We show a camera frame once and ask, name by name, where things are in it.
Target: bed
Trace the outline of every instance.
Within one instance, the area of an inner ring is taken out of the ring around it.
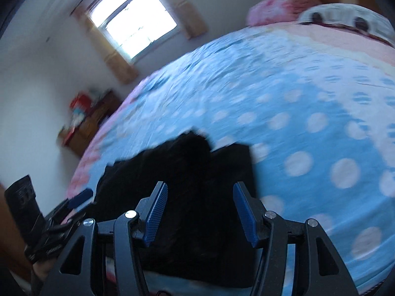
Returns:
[[[230,33],[142,81],[82,157],[68,197],[104,168],[194,128],[250,146],[259,198],[316,218],[360,294],[395,259],[395,49],[343,29],[276,23]],[[284,295],[292,288],[290,250]],[[249,295],[146,273],[152,291]]]

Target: screw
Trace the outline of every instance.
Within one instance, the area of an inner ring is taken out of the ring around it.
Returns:
[[[83,225],[86,226],[86,227],[90,227],[91,225],[94,224],[94,222],[95,221],[92,218],[88,218],[88,219],[84,220]]]
[[[307,221],[307,224],[310,225],[311,227],[317,227],[318,226],[318,221],[316,221],[315,219],[310,218]]]
[[[277,214],[274,211],[266,211],[265,216],[269,219],[276,218]]]
[[[126,218],[134,218],[137,216],[137,213],[134,210],[129,210],[125,213]]]

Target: pillow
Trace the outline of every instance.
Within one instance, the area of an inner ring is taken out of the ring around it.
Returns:
[[[319,0],[263,0],[249,10],[247,25],[295,21],[300,13],[318,4]]]
[[[390,21],[360,5],[330,3],[314,6],[299,16],[298,23],[351,29],[395,47],[395,30]]]

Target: window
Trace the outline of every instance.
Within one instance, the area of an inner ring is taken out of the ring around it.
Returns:
[[[90,16],[131,58],[177,26],[159,0],[101,0]]]

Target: black cloth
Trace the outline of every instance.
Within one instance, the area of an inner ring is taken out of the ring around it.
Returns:
[[[233,185],[256,188],[249,147],[211,152],[193,132],[180,135],[132,159],[107,166],[97,185],[96,221],[119,217],[151,195],[156,183],[168,199],[155,241],[141,249],[143,269],[226,287],[250,287],[255,251],[246,241],[233,202]]]

